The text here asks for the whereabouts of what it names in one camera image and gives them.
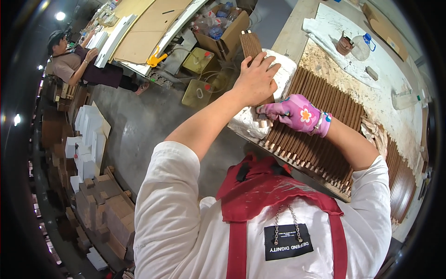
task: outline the black label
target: black label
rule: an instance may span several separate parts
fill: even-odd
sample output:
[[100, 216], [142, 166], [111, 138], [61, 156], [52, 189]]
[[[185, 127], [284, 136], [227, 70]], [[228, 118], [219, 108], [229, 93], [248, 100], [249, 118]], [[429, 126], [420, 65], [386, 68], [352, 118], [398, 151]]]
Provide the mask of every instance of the black label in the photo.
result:
[[270, 226], [264, 229], [266, 261], [297, 257], [313, 251], [306, 225], [298, 224], [298, 226], [302, 242], [297, 240], [295, 225], [282, 225], [279, 226], [279, 233], [277, 234], [279, 244], [277, 245], [274, 245], [276, 227]]

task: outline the water bottle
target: water bottle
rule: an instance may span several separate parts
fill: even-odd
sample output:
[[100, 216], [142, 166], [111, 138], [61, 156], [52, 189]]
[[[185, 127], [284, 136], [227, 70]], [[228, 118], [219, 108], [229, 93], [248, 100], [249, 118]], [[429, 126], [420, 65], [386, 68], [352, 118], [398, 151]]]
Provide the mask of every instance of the water bottle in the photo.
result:
[[351, 54], [359, 61], [365, 61], [369, 57], [370, 51], [375, 51], [376, 44], [372, 42], [372, 37], [369, 33], [365, 33], [363, 36], [356, 36], [352, 41], [355, 47], [351, 50]]
[[232, 6], [233, 5], [231, 2], [226, 2], [225, 5], [220, 7], [219, 11], [217, 12], [217, 17], [226, 18], [229, 15], [229, 12], [231, 11]]
[[220, 26], [212, 26], [209, 28], [209, 36], [214, 40], [219, 40], [223, 35], [223, 30]]
[[223, 25], [227, 24], [227, 19], [226, 18], [212, 18], [212, 17], [204, 17], [204, 18], [199, 18], [196, 21], [192, 22], [192, 27], [194, 29], [204, 29], [204, 28], [208, 28], [211, 26], [221, 26], [223, 23]]
[[211, 8], [209, 8], [209, 6], [203, 6], [203, 8], [200, 9], [200, 13], [204, 16], [204, 17], [217, 17], [214, 12], [212, 11]]
[[394, 90], [391, 91], [392, 106], [396, 110], [402, 110], [409, 108], [419, 101], [421, 101], [420, 95], [417, 95], [412, 89], [396, 94]]
[[239, 14], [242, 12], [240, 8], [236, 8], [233, 10], [229, 16], [227, 16], [227, 24], [224, 26], [225, 28], [228, 28], [229, 25], [231, 25], [232, 22], [239, 16]]

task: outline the wristwatch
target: wristwatch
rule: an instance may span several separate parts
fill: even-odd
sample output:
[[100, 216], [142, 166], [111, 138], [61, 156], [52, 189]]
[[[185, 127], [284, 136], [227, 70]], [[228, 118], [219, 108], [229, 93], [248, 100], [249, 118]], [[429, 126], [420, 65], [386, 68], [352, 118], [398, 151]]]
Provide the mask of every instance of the wristwatch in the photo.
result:
[[321, 111], [321, 115], [319, 116], [319, 120], [318, 120], [318, 122], [317, 122], [316, 125], [314, 126], [313, 131], [311, 131], [311, 132], [309, 133], [310, 136], [314, 135], [314, 133], [315, 133], [317, 130], [319, 130], [319, 127], [320, 127], [321, 124], [322, 124], [322, 119], [323, 119], [323, 117], [324, 117], [324, 112]]

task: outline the beige shirt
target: beige shirt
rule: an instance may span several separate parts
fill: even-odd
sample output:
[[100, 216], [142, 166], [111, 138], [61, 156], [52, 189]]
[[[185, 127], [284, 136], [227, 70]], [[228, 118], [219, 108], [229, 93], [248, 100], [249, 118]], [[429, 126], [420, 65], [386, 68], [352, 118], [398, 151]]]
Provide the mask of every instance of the beige shirt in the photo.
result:
[[53, 72], [64, 82], [68, 83], [81, 66], [81, 63], [81, 57], [74, 53], [55, 57], [53, 58]]

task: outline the hand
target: hand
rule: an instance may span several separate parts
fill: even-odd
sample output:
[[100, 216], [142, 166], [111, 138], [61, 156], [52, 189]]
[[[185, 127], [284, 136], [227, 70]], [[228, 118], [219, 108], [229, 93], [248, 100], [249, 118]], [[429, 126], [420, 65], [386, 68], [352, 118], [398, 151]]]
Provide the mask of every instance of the hand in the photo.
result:
[[98, 56], [98, 49], [97, 48], [92, 48], [91, 50], [89, 50], [87, 52], [87, 55], [85, 56], [85, 61], [90, 62], [96, 56]]
[[237, 101], [244, 107], [261, 103], [277, 90], [277, 84], [273, 77], [281, 65], [277, 63], [269, 68], [276, 58], [269, 56], [263, 60], [265, 56], [266, 52], [259, 53], [249, 67], [251, 56], [242, 61], [240, 76], [231, 92], [236, 95]]
[[310, 133], [318, 123], [321, 113], [322, 123], [315, 134], [321, 137], [327, 135], [331, 123], [331, 114], [315, 108], [301, 94], [292, 94], [290, 97], [275, 104], [264, 104], [256, 109], [259, 114], [266, 114], [269, 119], [287, 124], [298, 132]]

